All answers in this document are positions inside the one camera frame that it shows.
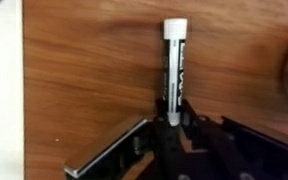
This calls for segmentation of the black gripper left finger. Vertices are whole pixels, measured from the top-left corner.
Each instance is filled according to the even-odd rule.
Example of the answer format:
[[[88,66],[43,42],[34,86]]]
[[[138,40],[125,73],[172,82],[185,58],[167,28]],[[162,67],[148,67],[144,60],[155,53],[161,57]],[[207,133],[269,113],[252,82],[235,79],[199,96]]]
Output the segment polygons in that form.
[[[178,180],[178,155],[181,151],[177,126],[173,127],[168,121],[165,102],[155,100],[156,117],[153,120],[156,134],[154,155],[164,180]]]

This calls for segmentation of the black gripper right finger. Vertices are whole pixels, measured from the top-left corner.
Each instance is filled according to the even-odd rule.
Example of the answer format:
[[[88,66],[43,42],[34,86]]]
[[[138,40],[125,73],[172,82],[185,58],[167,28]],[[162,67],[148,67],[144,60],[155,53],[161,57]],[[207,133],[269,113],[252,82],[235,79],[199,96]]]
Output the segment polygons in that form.
[[[196,166],[200,175],[210,175],[221,180],[238,179],[238,152],[220,124],[207,116],[198,115],[187,100],[183,101],[182,128],[191,140]]]

